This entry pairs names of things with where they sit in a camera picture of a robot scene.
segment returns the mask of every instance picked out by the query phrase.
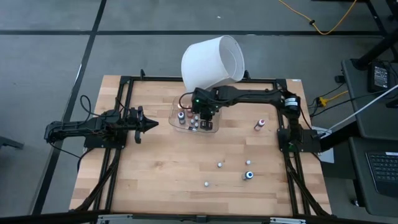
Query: wooden board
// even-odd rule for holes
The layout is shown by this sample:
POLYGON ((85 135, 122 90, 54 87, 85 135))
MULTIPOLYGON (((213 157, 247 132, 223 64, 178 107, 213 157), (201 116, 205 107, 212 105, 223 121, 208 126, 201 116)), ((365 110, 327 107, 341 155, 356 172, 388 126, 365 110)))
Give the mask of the wooden board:
MULTIPOLYGON (((95 113, 114 106, 120 76, 104 76, 95 113)), ((287 80, 288 89, 302 97, 300 80, 287 80)), ((270 84, 236 83, 240 89, 272 89, 270 84)), ((205 215, 292 215, 282 153, 277 143, 277 113, 271 105, 238 104, 223 108, 215 134, 181 133, 169 125, 173 99, 184 93, 182 82, 134 82, 131 106, 143 106, 144 114, 159 122, 142 134, 142 144, 129 132, 121 161, 111 210, 123 213, 205 215), (259 119, 266 125, 253 127, 259 119), (254 178, 243 181, 243 172, 254 178)), ((307 107, 304 115, 309 121, 307 107)), ((70 208, 79 206, 96 185, 104 149, 95 149, 81 162, 70 208)), ((321 206, 330 212, 322 169, 318 160, 301 153, 305 182, 321 206)), ((108 187, 104 188, 100 208, 108 187)), ((299 210, 302 201, 296 190, 299 210)))

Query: laptop keyboard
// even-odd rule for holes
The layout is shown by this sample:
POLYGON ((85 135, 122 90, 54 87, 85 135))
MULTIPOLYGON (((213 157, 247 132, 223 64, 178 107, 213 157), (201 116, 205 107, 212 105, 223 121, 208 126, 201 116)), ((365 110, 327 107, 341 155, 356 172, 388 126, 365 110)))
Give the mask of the laptop keyboard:
POLYGON ((398 153, 368 152, 367 154, 375 181, 398 183, 398 153))

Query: transparent tray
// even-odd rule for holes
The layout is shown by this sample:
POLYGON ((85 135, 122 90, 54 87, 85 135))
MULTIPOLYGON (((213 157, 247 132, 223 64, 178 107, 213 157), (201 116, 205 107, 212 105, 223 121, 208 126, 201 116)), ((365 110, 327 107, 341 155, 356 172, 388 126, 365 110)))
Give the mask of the transparent tray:
MULTIPOLYGON (((192 94, 185 95, 181 99, 181 104, 184 108, 190 108, 191 107, 191 97, 192 94)), ((200 127, 200 114, 193 114, 190 112, 189 109, 183 109, 179 106, 179 101, 180 101, 180 96, 174 98, 173 104, 170 110, 170 116, 169 116, 169 123, 175 127, 177 131, 182 131, 185 133, 216 133, 218 131, 218 126, 219 126, 219 121, 220 121, 220 114, 221 110, 217 112, 215 115, 213 115, 213 118, 211 122, 213 123, 213 129, 212 130, 205 130, 200 127), (179 112, 184 113, 185 117, 185 123, 180 124, 180 121, 178 119, 178 114, 179 112)))

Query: small vial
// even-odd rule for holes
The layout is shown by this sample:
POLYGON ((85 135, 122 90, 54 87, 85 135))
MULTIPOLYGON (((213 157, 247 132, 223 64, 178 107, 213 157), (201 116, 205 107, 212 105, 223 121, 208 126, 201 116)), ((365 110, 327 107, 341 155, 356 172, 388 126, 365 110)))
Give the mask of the small vial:
POLYGON ((253 178, 253 173, 251 171, 247 171, 242 175, 243 180, 250 180, 253 178))
POLYGON ((191 109, 187 109, 187 117, 188 118, 192 118, 193 117, 193 113, 191 109))
POLYGON ((255 125, 254 130, 260 131, 260 129, 265 125, 265 123, 266 121, 264 121, 263 119, 259 120, 255 125))
POLYGON ((188 127, 188 130, 193 131, 193 132, 198 131, 196 128, 193 128, 193 127, 188 127))
POLYGON ((178 121, 180 122, 180 124, 185 124, 185 115, 184 115, 184 112, 179 112, 179 113, 178 113, 178 121))

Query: robotic arm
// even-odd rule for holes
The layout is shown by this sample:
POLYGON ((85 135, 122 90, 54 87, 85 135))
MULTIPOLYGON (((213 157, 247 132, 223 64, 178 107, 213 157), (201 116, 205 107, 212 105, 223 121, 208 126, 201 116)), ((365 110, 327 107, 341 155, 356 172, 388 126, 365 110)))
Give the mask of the robotic arm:
POLYGON ((200 114, 201 126, 211 128, 213 115, 223 106, 236 103, 271 104, 289 120, 289 142, 303 140, 303 128, 299 124, 300 97, 287 90, 239 90, 233 86, 220 86, 210 91, 196 88, 192 94, 192 113, 200 114))
POLYGON ((44 139, 49 143, 63 140, 67 137, 86 137, 85 147, 112 147, 122 146, 126 142, 128 130, 135 130, 134 139, 141 143, 140 133, 156 127, 158 122, 144 116, 141 106, 138 110, 128 109, 126 119, 121 117, 118 110, 109 110, 99 117, 86 121, 61 122, 54 121, 47 125, 44 139))

